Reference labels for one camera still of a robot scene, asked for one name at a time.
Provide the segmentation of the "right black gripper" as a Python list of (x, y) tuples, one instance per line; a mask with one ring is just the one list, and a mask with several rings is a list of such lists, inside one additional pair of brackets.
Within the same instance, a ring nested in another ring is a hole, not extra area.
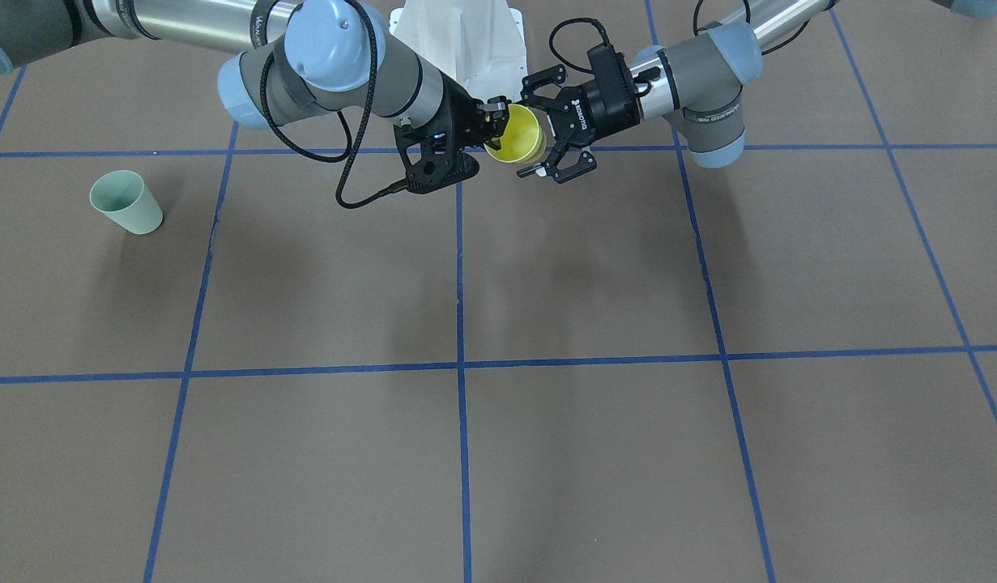
[(429, 154), (447, 154), (465, 147), (499, 151), (510, 118), (506, 96), (487, 102), (475, 97), (449, 77), (443, 77), (443, 96), (434, 116), (421, 126), (423, 144)]

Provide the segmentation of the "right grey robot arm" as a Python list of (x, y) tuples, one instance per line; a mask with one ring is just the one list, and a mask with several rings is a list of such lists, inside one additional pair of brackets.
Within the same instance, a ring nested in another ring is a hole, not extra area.
[(476, 99), (359, 1), (0, 1), (0, 76), (101, 38), (227, 53), (218, 95), (246, 128), (356, 106), (448, 151), (493, 143), (508, 122), (507, 99)]

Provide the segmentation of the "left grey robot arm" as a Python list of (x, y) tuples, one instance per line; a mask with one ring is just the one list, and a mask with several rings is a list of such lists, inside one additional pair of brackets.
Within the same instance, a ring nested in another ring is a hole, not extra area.
[(627, 59), (595, 19), (588, 25), (599, 43), (580, 73), (566, 81), (573, 64), (556, 66), (522, 81), (522, 102), (547, 116), (554, 143), (539, 161), (523, 163), (518, 176), (575, 180), (597, 167), (591, 145), (644, 122), (665, 119), (684, 137), (693, 161), (723, 168), (742, 154), (746, 141), (743, 89), (762, 74), (765, 56), (786, 47), (832, 1), (739, 1), (723, 18), (701, 23), (692, 14), (692, 36), (676, 45), (651, 45)]

